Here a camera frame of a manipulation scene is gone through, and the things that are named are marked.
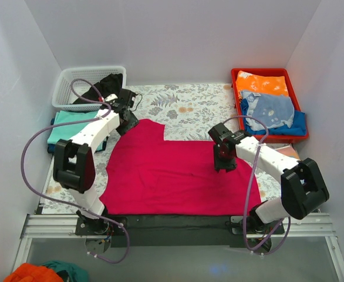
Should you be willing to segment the magenta t shirt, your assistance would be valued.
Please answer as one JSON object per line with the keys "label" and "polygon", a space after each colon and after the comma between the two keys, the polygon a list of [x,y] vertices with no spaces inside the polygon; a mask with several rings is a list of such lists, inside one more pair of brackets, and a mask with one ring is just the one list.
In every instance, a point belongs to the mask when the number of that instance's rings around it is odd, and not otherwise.
{"label": "magenta t shirt", "polygon": [[116,143],[100,200],[110,214],[241,216],[251,166],[216,172],[213,145],[164,140],[164,125],[143,119]]}

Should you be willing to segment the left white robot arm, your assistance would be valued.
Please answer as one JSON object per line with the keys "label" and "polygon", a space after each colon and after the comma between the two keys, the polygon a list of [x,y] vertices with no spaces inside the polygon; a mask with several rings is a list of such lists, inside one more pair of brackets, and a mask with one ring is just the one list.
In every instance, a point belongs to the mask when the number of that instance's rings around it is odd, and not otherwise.
{"label": "left white robot arm", "polygon": [[111,94],[101,106],[95,121],[68,140],[61,139],[55,144],[53,179],[73,196],[79,210],[77,214],[94,234],[102,235],[109,229],[106,208],[94,188],[96,177],[93,154],[112,131],[123,136],[134,128],[139,120],[131,111],[137,94],[122,89],[118,95]]}

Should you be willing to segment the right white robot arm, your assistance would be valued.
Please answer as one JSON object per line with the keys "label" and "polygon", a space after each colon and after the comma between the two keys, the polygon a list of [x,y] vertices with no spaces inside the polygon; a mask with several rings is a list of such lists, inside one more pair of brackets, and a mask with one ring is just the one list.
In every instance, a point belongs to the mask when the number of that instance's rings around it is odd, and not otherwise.
{"label": "right white robot arm", "polygon": [[302,220],[329,200],[329,192],[317,162],[298,160],[260,144],[248,132],[230,131],[219,123],[208,132],[214,141],[214,169],[235,170],[236,158],[252,162],[281,185],[279,198],[256,204],[246,217],[247,230],[266,232],[271,223],[291,217]]}

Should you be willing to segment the black garment in basket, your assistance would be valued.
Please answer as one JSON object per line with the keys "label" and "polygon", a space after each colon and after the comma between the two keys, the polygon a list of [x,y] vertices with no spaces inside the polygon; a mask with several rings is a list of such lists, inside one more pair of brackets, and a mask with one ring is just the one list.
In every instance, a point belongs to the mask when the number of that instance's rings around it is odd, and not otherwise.
{"label": "black garment in basket", "polygon": [[[122,89],[122,84],[123,74],[111,73],[105,78],[101,79],[99,82],[96,82],[94,86],[98,89],[102,97],[106,98],[111,94],[118,95],[120,93],[120,90]],[[90,87],[88,91],[82,94],[82,97],[93,101],[99,100],[99,95],[92,87]]]}

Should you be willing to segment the floral table mat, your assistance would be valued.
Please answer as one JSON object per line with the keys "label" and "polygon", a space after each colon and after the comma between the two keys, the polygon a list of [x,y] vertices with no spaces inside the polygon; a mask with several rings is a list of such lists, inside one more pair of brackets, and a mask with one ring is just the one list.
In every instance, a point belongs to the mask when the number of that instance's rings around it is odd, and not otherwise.
{"label": "floral table mat", "polygon": [[[150,119],[165,125],[165,140],[210,140],[208,130],[215,124],[237,115],[231,84],[209,83],[190,85],[126,86],[136,94],[135,115],[138,120]],[[104,192],[106,166],[120,135],[114,131],[107,140],[106,150],[95,153],[95,188]],[[279,183],[257,165],[255,171],[261,200],[281,195]],[[43,193],[47,196],[74,202],[74,198],[50,177]],[[37,214],[75,214],[76,208],[41,199]]]}

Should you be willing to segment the light blue patterned shirt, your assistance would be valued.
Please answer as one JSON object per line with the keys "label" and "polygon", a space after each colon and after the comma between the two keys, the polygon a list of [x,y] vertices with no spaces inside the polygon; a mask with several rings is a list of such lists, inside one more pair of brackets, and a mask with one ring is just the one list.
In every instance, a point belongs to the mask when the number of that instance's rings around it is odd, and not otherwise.
{"label": "light blue patterned shirt", "polygon": [[240,91],[242,102],[247,102],[248,109],[244,115],[246,124],[253,131],[264,129],[261,121],[268,129],[286,126],[290,128],[294,121],[295,108],[289,96],[275,96],[266,93]]}

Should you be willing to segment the white plastic basket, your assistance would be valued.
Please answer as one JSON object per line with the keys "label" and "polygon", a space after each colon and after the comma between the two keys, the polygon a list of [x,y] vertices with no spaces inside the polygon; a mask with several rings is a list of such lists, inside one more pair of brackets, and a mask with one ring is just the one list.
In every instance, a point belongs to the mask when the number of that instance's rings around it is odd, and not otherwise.
{"label": "white plastic basket", "polygon": [[78,78],[95,84],[110,74],[122,74],[122,87],[125,87],[127,72],[123,66],[85,66],[67,68],[61,71],[52,95],[52,106],[57,111],[63,110],[67,112],[92,112],[99,110],[99,104],[74,105],[73,102],[77,99],[77,96],[71,91],[70,84],[74,79]]}

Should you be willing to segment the folded colourful patterned shirt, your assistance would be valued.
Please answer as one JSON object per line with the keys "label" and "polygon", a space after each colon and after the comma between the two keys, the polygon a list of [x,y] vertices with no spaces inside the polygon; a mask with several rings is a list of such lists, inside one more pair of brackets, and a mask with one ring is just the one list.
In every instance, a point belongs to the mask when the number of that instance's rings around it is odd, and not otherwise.
{"label": "folded colourful patterned shirt", "polygon": [[293,157],[295,159],[300,160],[300,157],[298,155],[298,152],[293,148],[292,145],[287,145],[287,146],[283,146],[283,147],[279,147],[276,149],[277,152],[288,156],[288,157]]}

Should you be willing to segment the orange patterned shirt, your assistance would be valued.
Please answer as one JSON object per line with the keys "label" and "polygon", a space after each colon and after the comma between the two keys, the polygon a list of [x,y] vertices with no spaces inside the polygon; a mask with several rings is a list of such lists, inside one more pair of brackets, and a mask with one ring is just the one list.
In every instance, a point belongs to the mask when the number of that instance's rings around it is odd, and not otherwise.
{"label": "orange patterned shirt", "polygon": [[260,76],[240,70],[235,83],[239,99],[242,99],[243,90],[274,96],[289,96],[284,76]]}

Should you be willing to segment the folded dark blue shirt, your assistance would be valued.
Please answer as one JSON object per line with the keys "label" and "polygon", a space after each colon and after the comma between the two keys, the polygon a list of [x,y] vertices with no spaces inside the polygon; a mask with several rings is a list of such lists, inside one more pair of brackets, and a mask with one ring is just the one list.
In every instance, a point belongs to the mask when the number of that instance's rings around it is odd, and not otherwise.
{"label": "folded dark blue shirt", "polygon": [[[51,119],[50,121],[50,125],[54,125],[55,124],[55,121],[57,121],[57,118],[53,118]],[[52,129],[51,131],[51,134],[47,140],[47,152],[48,153],[51,153],[51,154],[54,154],[55,152],[55,144],[57,143],[57,141],[59,141],[60,139],[63,139],[63,140],[68,140],[71,136],[70,135],[73,135],[73,133],[70,134],[70,132],[79,132],[79,128],[83,128],[84,126],[83,125],[69,125],[69,126],[64,126],[64,127],[68,127],[68,129],[63,129],[62,132],[60,132],[60,128],[58,127],[57,129],[54,128]],[[105,151],[106,147],[107,147],[107,141],[108,141],[108,138],[109,137],[106,137],[102,143],[97,147],[96,149],[96,152],[102,152],[102,151]]]}

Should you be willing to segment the teal cloth bottom corner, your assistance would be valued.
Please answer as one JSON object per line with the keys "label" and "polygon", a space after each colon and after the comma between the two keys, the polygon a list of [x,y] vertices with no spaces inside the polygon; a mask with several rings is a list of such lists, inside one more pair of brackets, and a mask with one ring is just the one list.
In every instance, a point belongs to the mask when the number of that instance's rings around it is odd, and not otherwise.
{"label": "teal cloth bottom corner", "polygon": [[89,282],[88,272],[76,264],[50,260],[43,263],[42,266],[53,270],[63,281]]}

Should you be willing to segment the orange cloth bottom corner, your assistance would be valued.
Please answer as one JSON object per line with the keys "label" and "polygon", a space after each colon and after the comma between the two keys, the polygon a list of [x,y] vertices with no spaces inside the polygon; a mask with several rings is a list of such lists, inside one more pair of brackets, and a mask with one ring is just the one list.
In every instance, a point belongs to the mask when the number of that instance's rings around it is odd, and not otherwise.
{"label": "orange cloth bottom corner", "polygon": [[21,264],[15,271],[4,278],[3,282],[63,282],[63,279],[52,269],[45,266],[35,266],[29,263]]}

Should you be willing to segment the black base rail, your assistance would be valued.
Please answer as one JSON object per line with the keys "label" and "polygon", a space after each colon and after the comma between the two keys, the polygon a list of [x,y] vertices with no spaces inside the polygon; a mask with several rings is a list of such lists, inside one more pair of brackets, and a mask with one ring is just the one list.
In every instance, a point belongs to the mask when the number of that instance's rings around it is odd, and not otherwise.
{"label": "black base rail", "polygon": [[242,230],[233,225],[241,217],[124,215],[110,216],[124,225],[130,245],[139,246],[245,246]]}

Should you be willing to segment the aluminium frame rail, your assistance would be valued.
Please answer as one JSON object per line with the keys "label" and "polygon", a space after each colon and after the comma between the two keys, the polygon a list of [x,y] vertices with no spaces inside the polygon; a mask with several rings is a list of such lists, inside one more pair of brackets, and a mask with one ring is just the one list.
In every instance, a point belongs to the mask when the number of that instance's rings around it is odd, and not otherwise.
{"label": "aluminium frame rail", "polygon": [[65,239],[75,237],[78,217],[73,214],[27,215],[21,238]]}

